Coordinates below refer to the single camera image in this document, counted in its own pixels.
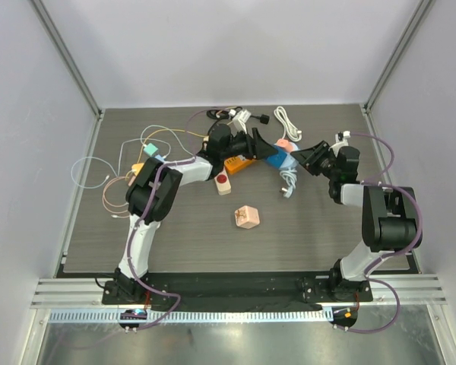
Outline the light blue round socket base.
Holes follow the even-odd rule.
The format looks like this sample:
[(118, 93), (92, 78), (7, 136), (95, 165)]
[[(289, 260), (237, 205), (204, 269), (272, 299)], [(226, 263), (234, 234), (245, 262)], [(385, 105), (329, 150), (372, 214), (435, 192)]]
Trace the light blue round socket base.
[(291, 153), (287, 153), (287, 161), (289, 162), (289, 166), (284, 170), (294, 170), (298, 166), (297, 160), (292, 156), (292, 153), (299, 150), (299, 147), (295, 144), (295, 150)]

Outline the blue cube socket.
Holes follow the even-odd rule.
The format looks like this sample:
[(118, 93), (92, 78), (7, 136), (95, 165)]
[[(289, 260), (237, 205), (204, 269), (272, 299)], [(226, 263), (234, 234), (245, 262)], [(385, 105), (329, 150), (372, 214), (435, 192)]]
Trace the blue cube socket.
[(277, 170), (284, 170), (289, 166), (289, 162), (287, 161), (287, 152), (284, 149), (278, 149), (277, 154), (267, 157), (265, 162)]

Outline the yellow charger plug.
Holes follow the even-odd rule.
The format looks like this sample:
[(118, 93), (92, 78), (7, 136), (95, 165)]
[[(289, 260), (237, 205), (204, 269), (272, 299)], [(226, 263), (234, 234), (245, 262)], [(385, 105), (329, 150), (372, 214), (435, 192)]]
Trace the yellow charger plug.
[(137, 176), (140, 173), (140, 171), (143, 168), (143, 166), (144, 166), (143, 163), (136, 163), (136, 164), (131, 166), (131, 171), (133, 172), (133, 174), (135, 176)]

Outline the beige red power strip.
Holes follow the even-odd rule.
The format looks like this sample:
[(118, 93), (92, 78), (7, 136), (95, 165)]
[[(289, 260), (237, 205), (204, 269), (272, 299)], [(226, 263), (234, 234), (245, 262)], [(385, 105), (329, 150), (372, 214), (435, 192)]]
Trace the beige red power strip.
[(209, 146), (209, 137), (206, 136), (203, 138), (202, 152), (204, 158), (212, 165), (210, 178), (214, 181), (219, 195), (230, 194), (231, 185), (225, 170), (224, 159), (220, 156), (220, 152), (216, 152)]

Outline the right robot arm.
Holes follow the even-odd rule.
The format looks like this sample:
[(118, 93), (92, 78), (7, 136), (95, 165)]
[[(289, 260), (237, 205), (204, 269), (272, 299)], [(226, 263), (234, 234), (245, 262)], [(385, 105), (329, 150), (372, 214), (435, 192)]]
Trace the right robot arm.
[(328, 194), (335, 203), (362, 210), (360, 242), (335, 262), (321, 285), (323, 295), (334, 302), (364, 297), (368, 276), (377, 267), (422, 240), (413, 190), (360, 182), (360, 152), (347, 144), (333, 147), (322, 141), (291, 156), (311, 175), (328, 178)]

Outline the teal charger plug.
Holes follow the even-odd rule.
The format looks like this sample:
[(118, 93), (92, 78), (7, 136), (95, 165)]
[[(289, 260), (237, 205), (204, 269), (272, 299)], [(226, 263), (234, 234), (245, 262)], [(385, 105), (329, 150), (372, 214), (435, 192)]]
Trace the teal charger plug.
[(149, 143), (144, 145), (143, 152), (149, 157), (155, 157), (158, 155), (159, 149), (156, 145)]

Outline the orange power strip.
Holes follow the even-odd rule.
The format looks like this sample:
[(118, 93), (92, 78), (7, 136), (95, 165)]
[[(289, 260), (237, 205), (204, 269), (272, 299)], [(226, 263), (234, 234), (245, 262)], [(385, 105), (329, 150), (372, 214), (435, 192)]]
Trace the orange power strip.
[(228, 174), (234, 175), (234, 174), (244, 170), (246, 167), (252, 165), (255, 162), (256, 162), (256, 160), (247, 159), (246, 157), (239, 155), (239, 156), (230, 157), (230, 158), (226, 159), (224, 161), (224, 166), (225, 166), (225, 170), (228, 172)]

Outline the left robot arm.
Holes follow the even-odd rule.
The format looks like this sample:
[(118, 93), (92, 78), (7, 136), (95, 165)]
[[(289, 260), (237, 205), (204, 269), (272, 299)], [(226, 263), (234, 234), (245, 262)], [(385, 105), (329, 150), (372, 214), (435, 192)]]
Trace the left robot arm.
[(277, 153), (276, 147), (266, 142), (256, 128), (250, 133), (233, 134), (228, 125), (222, 124), (208, 133), (194, 157), (172, 162), (148, 158), (126, 192), (128, 238), (109, 292), (131, 304), (144, 299), (148, 288), (142, 279), (148, 272), (154, 235), (170, 213), (181, 186), (214, 179), (230, 157), (263, 160)]

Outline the pink cube socket adapter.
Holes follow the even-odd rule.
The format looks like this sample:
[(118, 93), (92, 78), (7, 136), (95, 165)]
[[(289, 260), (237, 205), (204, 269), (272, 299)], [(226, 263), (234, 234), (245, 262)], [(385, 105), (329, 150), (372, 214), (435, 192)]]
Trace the pink cube socket adapter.
[(257, 227), (261, 223), (258, 209), (248, 205), (236, 209), (234, 217), (236, 226), (244, 229)]

